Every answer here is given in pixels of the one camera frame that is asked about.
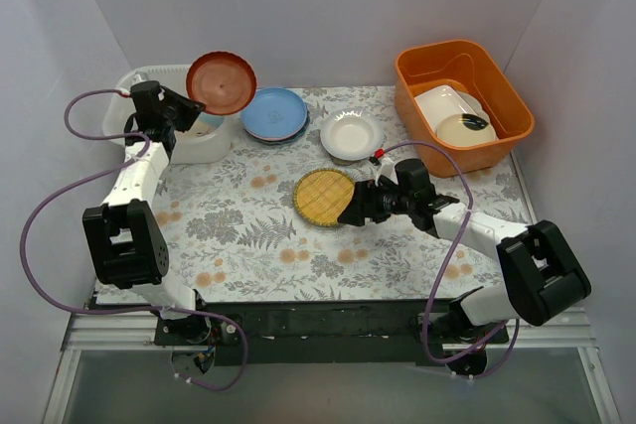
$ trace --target brown plate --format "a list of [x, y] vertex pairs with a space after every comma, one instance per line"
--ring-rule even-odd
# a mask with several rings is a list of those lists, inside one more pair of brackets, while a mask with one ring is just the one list
[[337, 169], [317, 169], [303, 176], [294, 191], [300, 215], [323, 227], [339, 225], [338, 217], [354, 196], [354, 180]]
[[206, 112], [234, 114], [256, 94], [256, 75], [241, 57], [229, 52], [211, 52], [195, 60], [186, 76], [188, 96], [206, 105]]

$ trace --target floral tablecloth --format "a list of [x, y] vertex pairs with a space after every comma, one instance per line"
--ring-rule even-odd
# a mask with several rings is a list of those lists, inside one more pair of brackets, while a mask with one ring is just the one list
[[[293, 208], [293, 189], [305, 173], [337, 167], [320, 144], [320, 126], [332, 111], [362, 106], [385, 128], [387, 145], [408, 139], [394, 109], [392, 87], [295, 89], [311, 124], [298, 141], [266, 146], [237, 122], [233, 149], [210, 165], [170, 166], [153, 210], [170, 251], [170, 267], [208, 302], [363, 300], [426, 297], [449, 242], [413, 227], [406, 216], [365, 227], [321, 228]], [[415, 157], [412, 148], [392, 154]], [[373, 176], [368, 162], [340, 168], [356, 180]], [[510, 158], [468, 175], [477, 209], [528, 221]], [[432, 178], [439, 192], [465, 201], [457, 178]], [[464, 247], [446, 271], [440, 298], [456, 297], [501, 280], [498, 265]], [[134, 293], [98, 286], [97, 303], [142, 303]]]

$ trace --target plate stack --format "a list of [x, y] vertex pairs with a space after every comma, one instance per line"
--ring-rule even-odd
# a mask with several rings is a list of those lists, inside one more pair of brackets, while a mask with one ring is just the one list
[[267, 145], [288, 144], [307, 130], [309, 111], [296, 93], [284, 88], [264, 88], [240, 113], [245, 131]]

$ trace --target orange bin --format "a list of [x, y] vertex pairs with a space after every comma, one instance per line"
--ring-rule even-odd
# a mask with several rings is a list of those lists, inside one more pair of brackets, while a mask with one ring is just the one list
[[[535, 127], [535, 118], [524, 101], [488, 53], [474, 42], [453, 40], [406, 50], [397, 57], [396, 70], [396, 110], [411, 139], [440, 146], [464, 173], [495, 166]], [[497, 141], [461, 148], [437, 138], [415, 97], [443, 84], [481, 102], [497, 132]], [[457, 174], [437, 151], [416, 148], [430, 174], [440, 178]]]

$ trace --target wall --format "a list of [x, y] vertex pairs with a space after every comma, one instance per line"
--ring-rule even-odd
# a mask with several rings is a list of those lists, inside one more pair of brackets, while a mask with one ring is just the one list
[[[114, 146], [66, 132], [66, 103], [113, 85], [129, 65], [94, 0], [1, 0], [2, 174], [0, 175], [0, 421], [42, 419], [69, 316], [33, 292], [18, 260], [22, 224], [48, 193], [120, 160]], [[74, 125], [96, 133], [107, 99], [80, 104]], [[83, 209], [106, 183], [43, 212], [29, 241], [37, 277], [53, 296], [80, 305], [94, 279], [81, 230]]]
[[537, 118], [519, 151], [530, 195], [590, 277], [585, 306], [623, 422], [636, 422], [634, 25], [634, 0], [543, 0], [507, 70]]
[[134, 67], [231, 50], [261, 84], [393, 84], [403, 49], [454, 37], [504, 66], [540, 0], [96, 0]]

